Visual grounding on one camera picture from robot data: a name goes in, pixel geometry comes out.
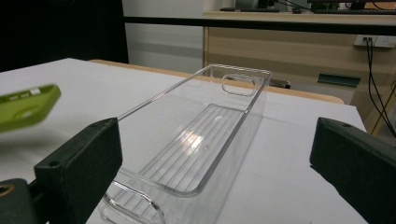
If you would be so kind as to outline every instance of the white table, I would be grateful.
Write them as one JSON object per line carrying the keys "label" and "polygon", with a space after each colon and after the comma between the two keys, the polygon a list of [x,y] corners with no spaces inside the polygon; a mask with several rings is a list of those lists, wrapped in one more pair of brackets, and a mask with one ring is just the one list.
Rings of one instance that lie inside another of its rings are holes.
{"label": "white table", "polygon": [[[0,180],[35,178],[33,167],[87,125],[116,117],[182,77],[65,59],[0,74],[0,95],[56,83],[62,92],[36,126],[0,133]],[[364,130],[354,106],[268,92],[264,120],[218,223],[365,223],[309,167],[318,117]],[[89,223],[100,222],[95,211]]]}

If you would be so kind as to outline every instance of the green object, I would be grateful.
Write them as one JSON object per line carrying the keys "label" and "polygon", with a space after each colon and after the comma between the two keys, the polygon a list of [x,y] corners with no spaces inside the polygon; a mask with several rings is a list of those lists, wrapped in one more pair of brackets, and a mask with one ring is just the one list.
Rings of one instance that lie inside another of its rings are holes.
{"label": "green object", "polygon": [[361,82],[360,77],[343,76],[337,74],[320,73],[318,82],[329,83],[339,86],[358,87]]}
{"label": "green object", "polygon": [[34,125],[43,120],[61,91],[55,84],[0,96],[0,132]]}

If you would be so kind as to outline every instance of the monitor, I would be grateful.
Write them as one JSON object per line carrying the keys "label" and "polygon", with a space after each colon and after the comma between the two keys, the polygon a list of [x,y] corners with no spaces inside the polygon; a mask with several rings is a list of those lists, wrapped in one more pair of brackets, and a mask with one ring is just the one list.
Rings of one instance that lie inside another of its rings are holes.
{"label": "monitor", "polygon": [[351,3],[350,9],[363,9],[366,3],[395,2],[395,0],[307,0],[308,3],[338,4]]}
{"label": "monitor", "polygon": [[[267,8],[267,2],[262,0],[235,0],[235,7],[237,8]],[[279,4],[277,1],[272,4],[275,8],[279,9],[280,11],[288,11],[287,7],[285,5]]]}

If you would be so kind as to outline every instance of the tray ridged bottom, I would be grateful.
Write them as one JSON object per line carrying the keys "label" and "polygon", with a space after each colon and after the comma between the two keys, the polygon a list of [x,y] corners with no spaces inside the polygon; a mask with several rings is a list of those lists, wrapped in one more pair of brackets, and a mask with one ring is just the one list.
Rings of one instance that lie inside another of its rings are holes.
{"label": "tray ridged bottom", "polygon": [[[207,106],[139,174],[177,191],[195,190],[243,113],[244,111],[219,105]],[[161,194],[155,194],[157,203],[162,204],[158,201]],[[156,220],[155,210],[142,198],[125,191],[116,198],[124,208],[148,223]]]}

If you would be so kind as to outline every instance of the yellow-green phone case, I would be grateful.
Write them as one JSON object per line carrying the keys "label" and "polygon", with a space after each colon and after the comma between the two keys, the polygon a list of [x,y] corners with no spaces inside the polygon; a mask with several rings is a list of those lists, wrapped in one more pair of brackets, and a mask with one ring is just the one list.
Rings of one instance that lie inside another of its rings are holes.
{"label": "yellow-green phone case", "polygon": [[61,96],[55,84],[0,96],[0,132],[34,125],[43,120]]}

